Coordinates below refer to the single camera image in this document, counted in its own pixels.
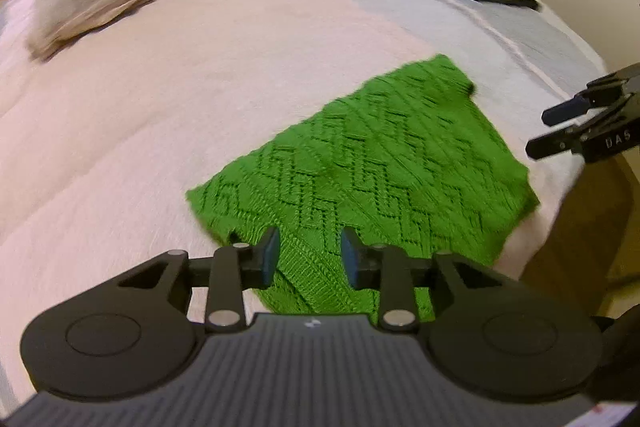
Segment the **brown bed frame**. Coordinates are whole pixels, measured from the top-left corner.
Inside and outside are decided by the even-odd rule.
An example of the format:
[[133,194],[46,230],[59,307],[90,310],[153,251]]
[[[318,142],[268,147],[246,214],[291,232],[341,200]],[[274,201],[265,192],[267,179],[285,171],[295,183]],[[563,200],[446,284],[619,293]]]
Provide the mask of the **brown bed frame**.
[[591,314],[639,302],[639,152],[587,165],[520,280]]

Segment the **green knitted sweater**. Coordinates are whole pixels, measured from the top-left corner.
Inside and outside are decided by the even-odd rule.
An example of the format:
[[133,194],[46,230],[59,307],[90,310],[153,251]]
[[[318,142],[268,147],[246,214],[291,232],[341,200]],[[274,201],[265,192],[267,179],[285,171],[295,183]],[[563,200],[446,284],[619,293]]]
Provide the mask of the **green knitted sweater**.
[[482,265],[538,206],[527,168],[474,104],[448,57],[409,63],[230,162],[186,198],[221,244],[279,230],[279,314],[375,314],[378,294],[349,286],[344,228],[416,258],[454,251]]

